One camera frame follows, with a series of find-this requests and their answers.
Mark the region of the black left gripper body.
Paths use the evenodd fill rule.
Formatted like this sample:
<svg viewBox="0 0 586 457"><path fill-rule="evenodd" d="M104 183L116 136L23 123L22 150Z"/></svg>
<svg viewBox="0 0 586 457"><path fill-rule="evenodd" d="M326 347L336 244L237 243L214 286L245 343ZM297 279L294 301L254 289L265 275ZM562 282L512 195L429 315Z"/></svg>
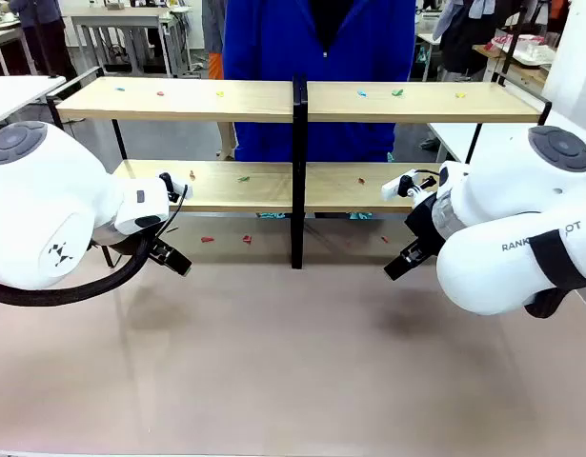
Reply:
<svg viewBox="0 0 586 457"><path fill-rule="evenodd" d="M98 230L101 238L91 239L91 248L100 248L107 263L112 263L110 248L120 255L133 255L140 243L145 240L149 242L150 257L152 257L152 245L156 238L159 238L160 227L144 228L132 235L121 235L114 231Z"/></svg>

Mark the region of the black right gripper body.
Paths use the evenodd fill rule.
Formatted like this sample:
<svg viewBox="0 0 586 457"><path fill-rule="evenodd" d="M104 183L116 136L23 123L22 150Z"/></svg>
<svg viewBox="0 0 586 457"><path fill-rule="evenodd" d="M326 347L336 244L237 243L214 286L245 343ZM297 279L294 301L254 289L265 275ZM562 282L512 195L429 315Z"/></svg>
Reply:
<svg viewBox="0 0 586 457"><path fill-rule="evenodd" d="M415 235L415 240L421 241L424 252L440 252L445 244L445 239L433 222L432 210L435 201L436 194L432 193L417 204L405 220L405 224Z"/></svg>

